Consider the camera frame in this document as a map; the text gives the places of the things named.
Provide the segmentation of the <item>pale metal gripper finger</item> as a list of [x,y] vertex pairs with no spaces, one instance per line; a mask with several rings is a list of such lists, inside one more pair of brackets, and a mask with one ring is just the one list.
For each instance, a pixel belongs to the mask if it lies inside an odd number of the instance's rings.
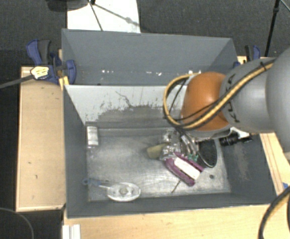
[[159,159],[166,160],[168,158],[176,157],[176,152],[181,153],[181,147],[177,144],[167,145],[163,147],[162,151],[160,152]]
[[159,138],[160,144],[177,144],[179,142],[180,136],[176,130],[167,130]]

